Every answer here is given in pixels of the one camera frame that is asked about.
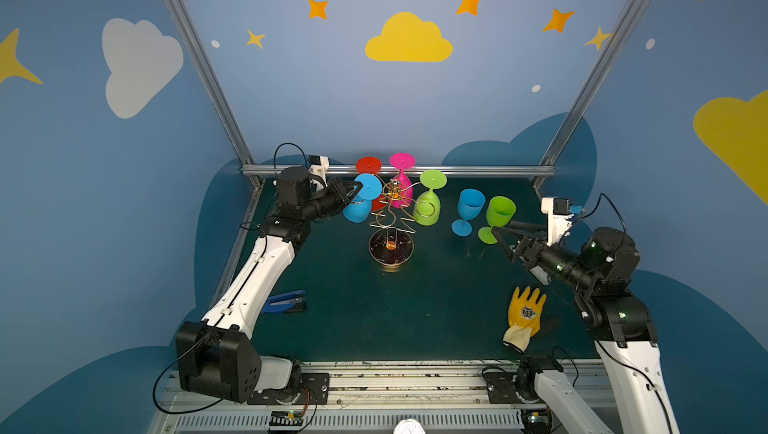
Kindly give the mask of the blue wine glass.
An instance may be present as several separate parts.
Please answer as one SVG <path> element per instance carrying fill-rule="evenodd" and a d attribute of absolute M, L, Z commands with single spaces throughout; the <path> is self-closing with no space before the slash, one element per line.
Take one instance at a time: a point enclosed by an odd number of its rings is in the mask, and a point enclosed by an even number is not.
<path fill-rule="evenodd" d="M 359 174 L 355 180 L 364 183 L 364 188 L 359 192 L 365 199 L 362 203 L 350 203 L 343 210 L 345 218 L 353 223 L 364 222 L 372 212 L 372 201 L 382 194 L 382 182 L 380 179 L 368 173 Z"/>
<path fill-rule="evenodd" d="M 460 237 L 470 236 L 472 234 L 471 220 L 482 212 L 485 202 L 485 195 L 478 189 L 466 188 L 462 190 L 457 206 L 459 218 L 451 224 L 453 233 Z"/>

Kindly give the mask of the red wine glass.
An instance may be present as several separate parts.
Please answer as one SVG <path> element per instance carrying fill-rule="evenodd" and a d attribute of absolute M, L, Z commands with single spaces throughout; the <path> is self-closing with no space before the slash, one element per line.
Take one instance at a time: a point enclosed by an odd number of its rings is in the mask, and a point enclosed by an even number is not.
<path fill-rule="evenodd" d="M 378 173 L 380 172 L 382 168 L 382 161 L 374 156 L 365 156 L 360 158 L 358 162 L 356 162 L 356 169 L 359 173 L 368 173 L 373 174 L 375 176 L 378 176 Z M 372 211 L 378 212 L 382 210 L 385 207 L 384 203 L 385 197 L 383 194 L 380 194 L 378 198 L 374 199 L 372 201 Z"/>

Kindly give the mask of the green wine glass front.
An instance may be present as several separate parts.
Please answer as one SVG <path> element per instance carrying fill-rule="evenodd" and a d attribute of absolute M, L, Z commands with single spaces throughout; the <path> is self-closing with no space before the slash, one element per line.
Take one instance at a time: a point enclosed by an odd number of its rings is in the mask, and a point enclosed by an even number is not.
<path fill-rule="evenodd" d="M 478 231 L 478 238 L 485 244 L 496 244 L 497 239 L 492 232 L 492 228 L 506 226 L 512 220 L 516 211 L 517 206 L 512 199 L 506 196 L 492 197 L 486 211 L 488 226 L 484 226 Z"/>

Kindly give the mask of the green wine glass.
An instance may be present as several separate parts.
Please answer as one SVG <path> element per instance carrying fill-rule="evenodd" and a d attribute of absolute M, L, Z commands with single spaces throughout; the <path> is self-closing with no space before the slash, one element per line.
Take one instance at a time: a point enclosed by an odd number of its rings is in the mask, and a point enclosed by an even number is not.
<path fill-rule="evenodd" d="M 436 191 L 447 184 L 447 176 L 440 170 L 430 169 L 420 174 L 419 181 L 426 191 L 416 199 L 413 217 L 423 226 L 432 226 L 439 220 L 441 201 Z"/>
<path fill-rule="evenodd" d="M 512 199 L 506 196 L 492 197 L 486 211 L 488 226 L 484 226 L 478 231 L 478 238 L 485 244 L 496 244 L 497 239 L 492 232 L 492 228 L 506 226 L 512 220 L 516 211 L 517 206 Z"/>

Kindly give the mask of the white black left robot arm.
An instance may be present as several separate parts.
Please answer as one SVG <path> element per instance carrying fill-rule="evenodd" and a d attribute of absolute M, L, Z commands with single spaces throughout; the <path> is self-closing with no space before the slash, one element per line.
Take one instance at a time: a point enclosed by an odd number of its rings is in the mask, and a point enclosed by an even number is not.
<path fill-rule="evenodd" d="M 282 403 L 299 396 L 297 362 L 258 354 L 251 341 L 255 324 L 277 280 L 306 242 L 312 222 L 342 212 L 362 188 L 360 181 L 325 180 L 304 166 L 280 172 L 278 200 L 260 225 L 246 263 L 201 321 L 185 322 L 176 334 L 183 390 L 237 403 L 259 393 Z"/>

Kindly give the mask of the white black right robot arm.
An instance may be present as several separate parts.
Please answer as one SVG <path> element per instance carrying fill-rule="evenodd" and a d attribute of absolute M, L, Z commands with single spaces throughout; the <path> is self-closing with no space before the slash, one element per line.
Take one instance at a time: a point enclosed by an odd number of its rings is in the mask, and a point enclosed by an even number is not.
<path fill-rule="evenodd" d="M 494 227 L 505 254 L 543 285 L 568 286 L 593 339 L 625 433 L 676 433 L 667 394 L 659 337 L 647 306 L 629 289 L 640 254 L 623 230 L 600 227 L 579 252 L 548 243 L 539 226 L 511 222 Z"/>

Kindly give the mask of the magenta wine glass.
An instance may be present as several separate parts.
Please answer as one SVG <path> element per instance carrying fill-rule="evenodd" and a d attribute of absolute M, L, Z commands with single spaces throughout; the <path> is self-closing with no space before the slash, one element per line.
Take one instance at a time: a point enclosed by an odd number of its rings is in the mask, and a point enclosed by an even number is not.
<path fill-rule="evenodd" d="M 398 170 L 398 174 L 391 180 L 391 205 L 394 208 L 406 208 L 413 201 L 413 182 L 406 171 L 415 165 L 415 158 L 409 153 L 399 152 L 390 157 L 390 164 Z"/>

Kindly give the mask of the green wine glass back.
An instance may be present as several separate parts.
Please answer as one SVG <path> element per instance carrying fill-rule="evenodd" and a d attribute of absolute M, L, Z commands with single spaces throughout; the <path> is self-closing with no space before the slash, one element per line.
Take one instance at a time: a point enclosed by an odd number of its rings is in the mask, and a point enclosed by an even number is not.
<path fill-rule="evenodd" d="M 439 220 L 441 201 L 436 191 L 447 184 L 447 176 L 440 170 L 430 169 L 420 174 L 419 181 L 426 191 L 416 199 L 413 217 L 423 226 L 432 226 Z"/>

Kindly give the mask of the yellow work glove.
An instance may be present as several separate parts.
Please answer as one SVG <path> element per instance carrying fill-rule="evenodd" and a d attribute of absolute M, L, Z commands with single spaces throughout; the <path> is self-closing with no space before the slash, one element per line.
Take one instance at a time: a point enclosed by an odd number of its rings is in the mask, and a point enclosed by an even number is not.
<path fill-rule="evenodd" d="M 542 294 L 539 288 L 515 288 L 508 308 L 508 328 L 502 339 L 505 345 L 519 353 L 525 352 L 531 338 L 540 330 L 546 299 L 547 295 Z"/>

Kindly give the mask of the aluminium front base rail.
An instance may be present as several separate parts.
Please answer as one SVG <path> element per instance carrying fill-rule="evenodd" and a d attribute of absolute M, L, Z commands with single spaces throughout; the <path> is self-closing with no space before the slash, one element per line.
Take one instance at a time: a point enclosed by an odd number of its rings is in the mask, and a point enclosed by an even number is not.
<path fill-rule="evenodd" d="M 174 374 L 161 389 L 151 433 L 390 433 L 413 419 L 429 433 L 565 432 L 553 409 L 523 403 L 512 391 L 515 360 L 312 361 L 302 366 L 312 403 L 224 401 L 180 389 Z"/>

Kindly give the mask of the aluminium left frame post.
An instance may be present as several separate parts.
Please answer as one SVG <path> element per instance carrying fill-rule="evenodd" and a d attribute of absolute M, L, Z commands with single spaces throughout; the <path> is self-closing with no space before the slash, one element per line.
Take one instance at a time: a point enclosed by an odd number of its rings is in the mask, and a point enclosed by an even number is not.
<path fill-rule="evenodd" d="M 184 0 L 163 0 L 242 166 L 254 164 L 242 130 L 214 72 Z"/>

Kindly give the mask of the aluminium frame post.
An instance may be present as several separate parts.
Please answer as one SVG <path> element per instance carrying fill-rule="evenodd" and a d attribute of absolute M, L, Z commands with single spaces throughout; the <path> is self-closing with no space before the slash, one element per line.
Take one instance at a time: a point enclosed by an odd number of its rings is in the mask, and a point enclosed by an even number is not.
<path fill-rule="evenodd" d="M 242 166 L 254 164 L 242 130 L 214 72 L 184 0 L 163 0 Z"/>
<path fill-rule="evenodd" d="M 594 66 L 592 66 L 578 96 L 566 113 L 558 130 L 555 132 L 546 152 L 544 152 L 538 169 L 538 174 L 531 178 L 532 186 L 540 193 L 546 178 L 555 174 L 555 164 L 560 158 L 564 148 L 580 124 L 590 104 L 592 104 L 597 92 L 599 92 L 604 80 L 606 80 L 614 62 L 616 62 L 622 48 L 629 40 L 636 24 L 644 15 L 646 8 L 652 0 L 628 0 L 621 14 L 614 24 L 612 36 L 608 38 L 606 46 L 600 50 Z"/>

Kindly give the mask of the aluminium right frame post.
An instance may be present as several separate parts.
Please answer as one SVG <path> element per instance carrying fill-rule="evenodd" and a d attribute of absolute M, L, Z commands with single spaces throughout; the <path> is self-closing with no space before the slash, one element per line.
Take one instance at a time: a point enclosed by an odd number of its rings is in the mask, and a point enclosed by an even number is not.
<path fill-rule="evenodd" d="M 538 174 L 531 178 L 532 186 L 540 193 L 546 178 L 555 174 L 555 164 L 560 158 L 564 148 L 580 124 L 590 104 L 592 104 L 597 92 L 599 92 L 604 80 L 606 80 L 614 62 L 616 62 L 622 48 L 629 40 L 636 24 L 644 15 L 646 8 L 652 0 L 628 0 L 621 14 L 614 24 L 612 36 L 608 38 L 606 46 L 600 50 L 594 66 L 592 66 L 578 96 L 566 113 L 558 130 L 555 132 L 546 152 L 544 152 L 538 169 Z"/>

